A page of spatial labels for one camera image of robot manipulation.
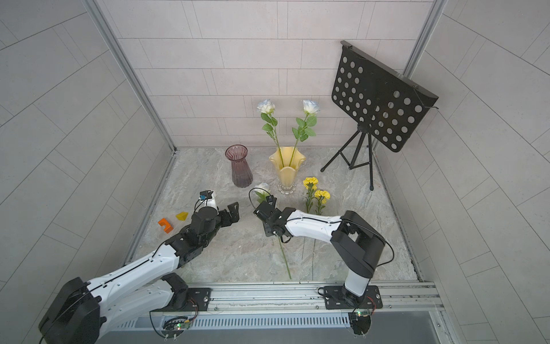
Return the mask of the white rose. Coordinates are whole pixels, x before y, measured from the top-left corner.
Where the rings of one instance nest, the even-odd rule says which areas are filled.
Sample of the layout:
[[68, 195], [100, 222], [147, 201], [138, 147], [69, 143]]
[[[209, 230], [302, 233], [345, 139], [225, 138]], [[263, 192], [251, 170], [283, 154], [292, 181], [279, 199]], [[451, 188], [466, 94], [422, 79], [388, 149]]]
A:
[[[270, 189], [269, 189], [269, 185], [267, 183], [259, 183], [257, 184], [254, 188], [253, 188], [253, 192], [254, 194], [256, 195], [256, 198], [257, 198], [257, 202], [258, 204], [266, 201], [266, 198], [268, 196], [271, 196], [272, 193], [270, 192]], [[290, 269], [289, 269], [289, 264], [288, 264], [288, 260], [286, 258], [286, 254], [284, 252], [284, 249], [283, 249], [283, 246], [282, 246], [282, 243], [279, 242], [279, 249], [280, 249], [280, 252], [281, 252], [281, 255], [282, 255], [282, 258], [283, 258], [283, 261], [284, 261], [284, 266], [285, 266], [285, 269], [286, 269], [286, 274], [288, 275], [288, 278], [290, 280], [292, 280], [292, 275], [291, 275], [291, 272], [290, 272]]]
[[282, 148], [279, 144], [279, 139], [276, 132], [278, 121], [274, 117], [275, 105], [272, 103], [271, 100], [267, 99], [258, 104], [257, 110], [260, 112], [261, 119], [265, 122], [265, 124], [262, 127], [262, 130], [264, 130], [266, 134], [274, 141], [277, 147], [277, 152], [279, 154], [282, 167], [284, 167]]
[[289, 166], [291, 166], [294, 162], [294, 157], [296, 155], [298, 143], [304, 142], [309, 137], [316, 136], [316, 133], [313, 127], [315, 127], [317, 124], [317, 115], [319, 113], [319, 105], [317, 104], [317, 102], [313, 100], [304, 100], [303, 111], [304, 111], [304, 117], [297, 118], [296, 119], [297, 127], [292, 129], [292, 133], [295, 138], [295, 143], [292, 149]]

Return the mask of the yellow carnation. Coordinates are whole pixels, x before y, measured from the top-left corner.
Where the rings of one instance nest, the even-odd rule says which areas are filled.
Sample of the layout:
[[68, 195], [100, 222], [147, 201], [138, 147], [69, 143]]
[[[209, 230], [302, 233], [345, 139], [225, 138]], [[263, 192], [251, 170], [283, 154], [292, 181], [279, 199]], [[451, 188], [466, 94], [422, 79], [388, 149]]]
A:
[[[326, 190], [316, 190], [314, 193], [314, 214], [323, 215], [323, 211], [326, 207], [326, 203], [330, 200], [330, 193]], [[320, 280], [322, 273], [319, 271], [319, 265], [322, 265], [320, 262], [322, 260], [321, 254], [325, 243], [319, 239], [315, 239], [312, 253], [312, 279]]]
[[316, 177], [306, 177], [305, 180], [303, 180], [303, 185], [306, 189], [306, 196], [305, 196], [305, 208], [306, 213], [309, 214], [313, 205], [313, 199], [315, 197], [315, 192], [317, 190], [317, 185], [319, 181]]

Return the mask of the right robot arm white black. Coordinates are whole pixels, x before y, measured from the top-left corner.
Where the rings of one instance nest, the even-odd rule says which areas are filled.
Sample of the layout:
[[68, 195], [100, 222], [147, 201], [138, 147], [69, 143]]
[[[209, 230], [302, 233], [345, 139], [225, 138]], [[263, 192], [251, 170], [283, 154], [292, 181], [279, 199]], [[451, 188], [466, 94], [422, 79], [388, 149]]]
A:
[[266, 236], [309, 237], [331, 244], [348, 268], [341, 287], [324, 286], [318, 293], [328, 310], [376, 311], [383, 308], [377, 286], [371, 285], [387, 240], [356, 212], [342, 216], [322, 216], [287, 207], [276, 208], [276, 198], [268, 196], [254, 210]]

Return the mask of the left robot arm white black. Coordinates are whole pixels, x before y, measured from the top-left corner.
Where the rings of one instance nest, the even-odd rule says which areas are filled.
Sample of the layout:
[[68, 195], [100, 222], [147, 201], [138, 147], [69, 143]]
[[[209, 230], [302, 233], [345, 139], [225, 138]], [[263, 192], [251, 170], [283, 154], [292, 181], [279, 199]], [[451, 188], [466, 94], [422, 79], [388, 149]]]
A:
[[40, 343], [95, 343], [122, 323], [154, 310], [191, 311], [209, 303], [208, 290], [191, 290], [176, 270], [209, 245], [222, 227], [239, 221], [239, 205], [202, 206], [191, 223], [153, 252], [114, 272], [66, 282], [39, 323]]

